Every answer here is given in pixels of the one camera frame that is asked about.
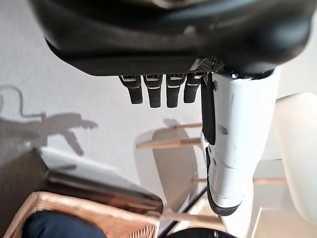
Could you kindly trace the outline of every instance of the wicker basket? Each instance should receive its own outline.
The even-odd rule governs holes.
[[[20,238],[23,224],[38,211],[59,211],[79,217],[101,229],[107,238],[155,238],[159,220],[90,200],[50,192],[33,192],[14,217],[4,238]]]

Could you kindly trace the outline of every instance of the wooden rod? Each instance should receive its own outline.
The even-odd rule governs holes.
[[[202,123],[194,123],[194,124],[185,124],[185,125],[175,125],[176,129],[178,128],[197,128],[197,127],[203,127]]]
[[[254,178],[254,185],[286,184],[285,178]]]
[[[148,141],[137,145],[138,149],[167,149],[184,146],[200,145],[200,138],[186,138],[174,140]]]
[[[193,178],[194,183],[207,182],[205,178]],[[286,184],[285,178],[254,178],[253,185],[274,185],[274,184]]]
[[[161,219],[173,220],[173,221],[189,221],[189,222],[199,222],[208,223],[213,225],[222,225],[221,218],[205,215],[193,215],[187,213],[163,213],[160,217]]]

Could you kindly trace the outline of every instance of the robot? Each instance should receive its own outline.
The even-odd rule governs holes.
[[[317,0],[29,0],[50,50],[95,76],[117,75],[132,104],[193,103],[201,85],[208,198],[243,200],[268,136],[279,65],[305,47]]]

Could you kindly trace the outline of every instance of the dark blue fabric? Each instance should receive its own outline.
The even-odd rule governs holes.
[[[105,238],[94,225],[70,215],[43,211],[25,222],[22,238]]]

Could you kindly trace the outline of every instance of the screw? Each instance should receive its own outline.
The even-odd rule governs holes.
[[[219,125],[219,131],[222,135],[227,135],[228,134],[228,130],[226,127],[224,127],[223,125]]]
[[[218,83],[217,81],[213,82],[213,90],[217,91],[218,90]]]
[[[213,164],[215,165],[215,166],[218,166],[217,165],[217,162],[216,162],[216,160],[213,158]]]
[[[218,63],[219,63],[218,58],[213,56],[211,58],[211,67],[212,67],[212,69],[215,69],[217,67]]]
[[[231,77],[234,78],[234,79],[237,79],[237,78],[239,77],[239,75],[238,75],[237,73],[233,73],[233,74],[231,75]]]

